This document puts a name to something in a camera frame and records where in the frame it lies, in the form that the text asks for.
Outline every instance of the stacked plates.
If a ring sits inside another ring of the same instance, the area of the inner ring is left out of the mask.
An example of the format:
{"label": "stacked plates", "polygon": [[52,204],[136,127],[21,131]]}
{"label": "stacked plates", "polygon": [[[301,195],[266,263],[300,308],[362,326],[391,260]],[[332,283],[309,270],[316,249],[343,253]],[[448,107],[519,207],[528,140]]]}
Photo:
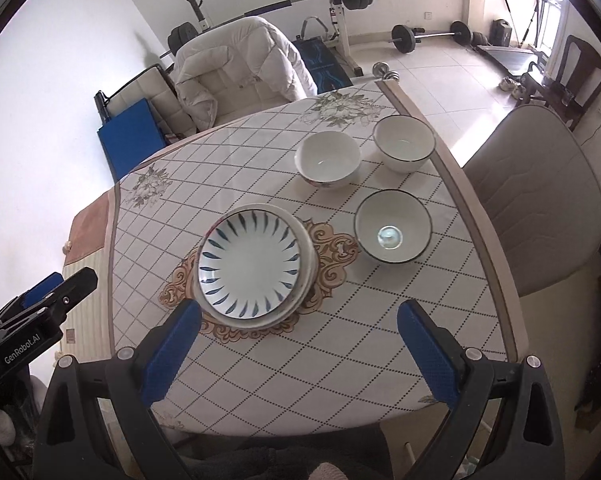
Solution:
{"label": "stacked plates", "polygon": [[269,204],[230,211],[199,246],[194,297],[210,316],[241,330],[269,328],[311,291],[318,257],[292,214]]}

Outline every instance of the cushion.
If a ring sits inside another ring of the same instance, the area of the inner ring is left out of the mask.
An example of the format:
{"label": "cushion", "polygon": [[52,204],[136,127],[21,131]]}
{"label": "cushion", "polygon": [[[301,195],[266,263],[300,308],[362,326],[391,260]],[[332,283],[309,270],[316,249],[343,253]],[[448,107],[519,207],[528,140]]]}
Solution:
{"label": "cushion", "polygon": [[140,73],[117,91],[109,99],[107,111],[116,117],[142,98],[149,101],[154,120],[169,142],[176,142],[191,134],[194,121],[183,110],[172,87],[155,66]]}
{"label": "cushion", "polygon": [[98,137],[116,182],[167,145],[146,99],[138,101],[106,123],[98,130]]}

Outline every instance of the floral pattern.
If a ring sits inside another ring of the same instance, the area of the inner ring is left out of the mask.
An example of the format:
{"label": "floral pattern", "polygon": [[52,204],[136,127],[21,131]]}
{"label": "floral pattern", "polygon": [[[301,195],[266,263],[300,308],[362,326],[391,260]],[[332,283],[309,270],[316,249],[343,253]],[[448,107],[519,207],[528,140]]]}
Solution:
{"label": "floral pattern", "polygon": [[[343,285],[347,279],[344,267],[353,263],[359,253],[358,243],[348,234],[335,234],[330,224],[314,224],[310,220],[302,221],[318,253],[318,276],[305,301],[287,319],[271,328],[263,330],[239,330],[222,325],[206,312],[202,313],[201,334],[213,334],[223,344],[241,339],[260,339],[269,334],[279,335],[292,332],[300,316],[317,311],[325,298],[331,298],[331,292]],[[193,298],[192,272],[196,260],[197,247],[174,270],[171,280],[160,293],[158,299],[167,308],[174,308],[184,298]]]}
{"label": "floral pattern", "polygon": [[328,121],[330,127],[345,127],[360,122],[368,126],[378,121],[382,106],[363,94],[342,94],[338,90],[320,96],[315,104],[309,108],[300,120],[305,124],[316,124],[320,121]]}
{"label": "floral pattern", "polygon": [[158,201],[171,184],[173,182],[169,180],[165,168],[155,170],[152,164],[146,173],[138,175],[138,182],[132,187],[132,194],[126,202],[131,203],[133,207],[153,204]]}

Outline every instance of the barbell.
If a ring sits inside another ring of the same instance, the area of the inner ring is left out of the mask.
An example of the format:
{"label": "barbell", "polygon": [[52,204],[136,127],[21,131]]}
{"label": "barbell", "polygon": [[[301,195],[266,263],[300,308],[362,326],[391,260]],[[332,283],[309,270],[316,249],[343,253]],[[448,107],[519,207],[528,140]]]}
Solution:
{"label": "barbell", "polygon": [[439,36],[452,36],[456,43],[468,46],[471,45],[474,34],[463,22],[453,22],[449,32],[429,32],[428,34],[415,34],[411,28],[405,25],[396,25],[391,31],[392,40],[389,43],[393,43],[402,54],[409,54],[420,43],[418,40],[438,38]]}

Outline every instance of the orange decorative pattern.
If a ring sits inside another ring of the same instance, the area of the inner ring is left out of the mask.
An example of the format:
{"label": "orange decorative pattern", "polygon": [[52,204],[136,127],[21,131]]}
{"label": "orange decorative pattern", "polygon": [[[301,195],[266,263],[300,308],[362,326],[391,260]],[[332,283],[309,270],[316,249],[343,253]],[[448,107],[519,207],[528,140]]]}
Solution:
{"label": "orange decorative pattern", "polygon": [[[260,339],[269,334],[292,332],[300,316],[311,314],[320,309],[325,298],[331,298],[331,292],[343,285],[347,279],[345,267],[353,263],[359,253],[356,240],[348,234],[335,234],[333,227],[328,223],[314,224],[311,220],[301,221],[309,232],[318,254],[318,276],[314,286],[298,307],[285,321],[264,330],[247,331],[225,326],[213,319],[206,312],[202,313],[202,326],[200,333],[213,334],[222,343],[236,342],[240,339]],[[193,299],[192,271],[196,260],[197,247],[176,267],[170,282],[160,293],[160,303],[167,308],[174,308],[185,298]]]}

